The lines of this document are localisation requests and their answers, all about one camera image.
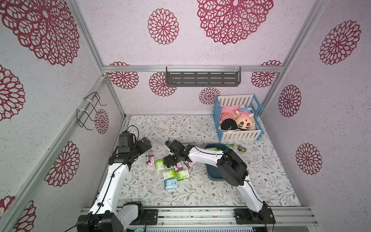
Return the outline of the pink plush doll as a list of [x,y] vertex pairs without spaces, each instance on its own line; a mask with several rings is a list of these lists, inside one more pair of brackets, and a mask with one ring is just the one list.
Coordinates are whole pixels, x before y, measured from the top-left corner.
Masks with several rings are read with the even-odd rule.
[[237,113],[244,105],[222,106],[222,113],[220,116],[219,124],[222,131],[236,131],[238,129],[236,119]]

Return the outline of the blue white toy crib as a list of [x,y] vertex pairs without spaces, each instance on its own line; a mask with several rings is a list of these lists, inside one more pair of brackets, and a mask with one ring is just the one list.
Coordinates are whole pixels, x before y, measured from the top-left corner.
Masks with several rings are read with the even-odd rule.
[[260,140],[262,106],[254,94],[216,96],[213,120],[220,143]]

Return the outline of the green carabiner keychain figure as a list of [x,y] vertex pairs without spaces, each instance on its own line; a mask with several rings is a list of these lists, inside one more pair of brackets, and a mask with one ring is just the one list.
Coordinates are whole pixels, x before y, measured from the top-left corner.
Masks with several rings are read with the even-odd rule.
[[242,153],[245,153],[246,152],[246,148],[243,147],[242,145],[238,145],[238,144],[226,144],[226,147],[227,148],[230,148],[230,149],[237,149],[238,151],[240,151]]

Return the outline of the green tissue pack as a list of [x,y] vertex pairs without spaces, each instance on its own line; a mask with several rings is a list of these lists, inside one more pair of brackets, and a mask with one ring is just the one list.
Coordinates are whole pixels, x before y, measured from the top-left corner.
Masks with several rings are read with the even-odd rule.
[[189,171],[188,170],[181,170],[176,172],[176,178],[178,181],[183,181],[189,178]]
[[209,151],[222,151],[221,149],[218,149],[218,148],[205,148],[206,150],[209,150]]
[[155,161],[155,168],[156,168],[156,171],[162,171],[165,169],[165,164],[164,164],[163,159],[159,159]]
[[163,172],[162,174],[163,174],[164,180],[176,179],[177,178],[175,169],[167,170],[167,171]]

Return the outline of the teal storage box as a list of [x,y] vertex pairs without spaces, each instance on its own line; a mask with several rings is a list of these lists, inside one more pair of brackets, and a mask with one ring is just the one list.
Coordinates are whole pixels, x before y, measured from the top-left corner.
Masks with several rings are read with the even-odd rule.
[[[218,148],[218,149],[221,149],[222,151],[227,149],[225,144],[219,144],[219,143],[207,144],[205,148]],[[207,176],[211,181],[225,181],[217,167],[214,167],[209,164],[205,164],[205,167],[206,167]]]

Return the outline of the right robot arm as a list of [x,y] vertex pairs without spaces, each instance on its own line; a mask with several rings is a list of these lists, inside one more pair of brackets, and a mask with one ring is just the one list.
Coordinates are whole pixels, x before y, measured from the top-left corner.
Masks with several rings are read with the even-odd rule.
[[204,163],[216,167],[224,180],[234,186],[245,200],[246,209],[234,211],[237,224],[253,223],[274,225],[276,223],[270,206],[256,193],[247,171],[246,163],[232,150],[211,151],[196,145],[183,145],[177,140],[166,141],[169,155],[163,158],[166,167],[170,168],[180,161]]

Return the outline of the blue tissue pack bottom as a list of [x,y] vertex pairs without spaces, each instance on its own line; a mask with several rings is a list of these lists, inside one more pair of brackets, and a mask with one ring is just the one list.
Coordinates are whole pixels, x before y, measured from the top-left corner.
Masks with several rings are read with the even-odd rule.
[[165,190],[171,190],[171,189],[177,189],[178,188],[178,181],[177,179],[167,179],[164,180],[164,189]]

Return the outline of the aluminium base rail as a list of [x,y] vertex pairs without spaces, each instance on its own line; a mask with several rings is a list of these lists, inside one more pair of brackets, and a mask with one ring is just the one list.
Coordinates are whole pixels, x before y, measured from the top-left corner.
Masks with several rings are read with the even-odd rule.
[[259,213],[247,207],[140,207],[128,213],[126,227],[290,227],[318,226],[308,206],[264,207]]

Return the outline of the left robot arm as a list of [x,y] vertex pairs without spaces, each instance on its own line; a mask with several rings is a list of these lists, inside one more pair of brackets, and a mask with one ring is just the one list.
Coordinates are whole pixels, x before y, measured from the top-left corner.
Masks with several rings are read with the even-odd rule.
[[118,146],[109,158],[106,179],[88,214],[78,218],[75,225],[77,231],[125,232],[132,222],[143,220],[141,202],[126,203],[120,211],[117,210],[117,204],[132,164],[151,148],[151,141],[146,137],[139,139],[127,130],[119,135]]

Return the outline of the pink tissue pack left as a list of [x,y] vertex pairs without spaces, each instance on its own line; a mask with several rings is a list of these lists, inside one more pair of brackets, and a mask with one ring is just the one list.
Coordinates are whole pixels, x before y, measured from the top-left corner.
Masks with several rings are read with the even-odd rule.
[[153,166],[155,166],[155,157],[154,157],[154,155],[148,155],[148,156],[146,156],[146,166],[147,167],[153,167]]

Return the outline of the grey wall shelf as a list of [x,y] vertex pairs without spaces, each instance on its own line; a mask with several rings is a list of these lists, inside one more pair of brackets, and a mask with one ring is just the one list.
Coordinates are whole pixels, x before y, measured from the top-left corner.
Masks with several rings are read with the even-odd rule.
[[181,72],[166,68],[167,87],[237,87],[241,83],[241,68],[223,72]]

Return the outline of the pink kuromi pack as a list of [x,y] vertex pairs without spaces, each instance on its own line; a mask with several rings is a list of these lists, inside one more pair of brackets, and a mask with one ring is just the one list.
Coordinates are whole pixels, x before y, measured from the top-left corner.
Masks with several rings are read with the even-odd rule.
[[188,168],[188,169],[191,169],[193,166],[195,166],[197,163],[196,162],[188,162],[186,161],[185,162],[185,166]]
[[184,169],[184,167],[183,167],[181,162],[178,162],[177,164],[174,165],[175,172],[182,171],[183,169]]

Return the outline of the green tissue pack top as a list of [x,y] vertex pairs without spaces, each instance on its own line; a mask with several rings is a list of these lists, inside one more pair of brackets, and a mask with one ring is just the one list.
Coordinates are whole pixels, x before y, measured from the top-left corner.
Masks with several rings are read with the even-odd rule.
[[218,149],[218,148],[205,148],[206,150],[209,150],[209,151],[222,151],[221,149]]

